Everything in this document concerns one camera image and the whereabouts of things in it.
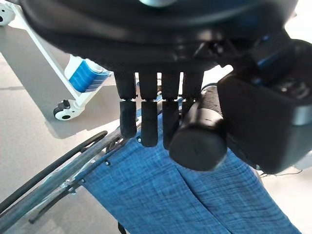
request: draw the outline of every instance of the black plastic casing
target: black plastic casing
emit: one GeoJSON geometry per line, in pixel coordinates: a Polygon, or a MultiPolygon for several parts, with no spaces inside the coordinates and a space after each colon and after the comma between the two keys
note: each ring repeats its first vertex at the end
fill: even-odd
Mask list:
{"type": "Polygon", "coordinates": [[[312,47],[297,41],[296,62],[268,85],[231,73],[218,83],[228,145],[268,174],[294,165],[312,149],[312,47]]]}

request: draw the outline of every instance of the blue cloth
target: blue cloth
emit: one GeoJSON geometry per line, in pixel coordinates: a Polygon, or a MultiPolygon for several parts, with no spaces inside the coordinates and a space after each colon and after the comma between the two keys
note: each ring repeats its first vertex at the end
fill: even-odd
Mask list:
{"type": "Polygon", "coordinates": [[[162,140],[144,148],[134,138],[110,163],[83,186],[131,234],[300,233],[231,151],[216,171],[201,173],[174,163],[162,140]]]}

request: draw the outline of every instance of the blue object on cart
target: blue object on cart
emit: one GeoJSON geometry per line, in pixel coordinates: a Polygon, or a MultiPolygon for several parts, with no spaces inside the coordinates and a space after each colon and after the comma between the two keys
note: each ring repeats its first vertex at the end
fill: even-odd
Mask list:
{"type": "Polygon", "coordinates": [[[93,92],[110,76],[112,72],[96,73],[91,70],[86,61],[83,61],[74,72],[69,82],[74,89],[81,93],[93,92]]]}

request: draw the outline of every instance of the robotic hand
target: robotic hand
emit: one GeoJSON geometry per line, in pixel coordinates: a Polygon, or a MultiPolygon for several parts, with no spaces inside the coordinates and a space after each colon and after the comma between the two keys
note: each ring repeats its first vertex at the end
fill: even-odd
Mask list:
{"type": "Polygon", "coordinates": [[[125,137],[157,144],[157,72],[162,73],[164,147],[181,165],[213,170],[227,146],[265,173],[312,149],[312,46],[284,30],[296,0],[23,0],[34,30],[58,48],[114,71],[125,137]],[[201,93],[204,71],[234,71],[201,93]],[[183,124],[178,86],[183,78],[183,124]]]}

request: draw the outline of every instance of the white cart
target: white cart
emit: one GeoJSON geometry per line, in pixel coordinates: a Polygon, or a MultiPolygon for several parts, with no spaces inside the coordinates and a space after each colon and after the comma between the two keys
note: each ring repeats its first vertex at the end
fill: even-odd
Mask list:
{"type": "MultiPolygon", "coordinates": [[[[81,58],[72,58],[69,63],[69,66],[67,66],[66,73],[61,68],[57,60],[54,58],[52,53],[48,50],[48,48],[45,46],[45,43],[42,43],[43,39],[40,38],[39,35],[37,35],[31,27],[28,25],[27,21],[25,20],[24,14],[21,10],[21,7],[18,5],[15,5],[13,3],[0,3],[0,11],[2,12],[3,9],[6,13],[9,13],[6,15],[6,18],[2,21],[2,26],[4,24],[9,24],[10,21],[14,19],[14,14],[17,20],[19,20],[23,24],[23,28],[27,31],[31,39],[34,41],[36,46],[39,48],[45,59],[48,61],[50,66],[53,68],[57,76],[60,78],[60,80],[64,83],[68,91],[72,94],[74,100],[64,100],[60,102],[57,107],[54,109],[53,114],[56,119],[59,120],[71,120],[73,118],[76,118],[79,116],[85,109],[86,104],[93,98],[95,94],[100,90],[101,87],[98,87],[93,92],[88,93],[80,93],[76,91],[71,83],[69,82],[69,79],[67,77],[70,77],[70,73],[79,66],[79,63],[81,63],[81,58]]],[[[93,70],[98,70],[99,67],[97,64],[92,63],[91,61],[87,62],[90,67],[92,67],[93,70]]]]}

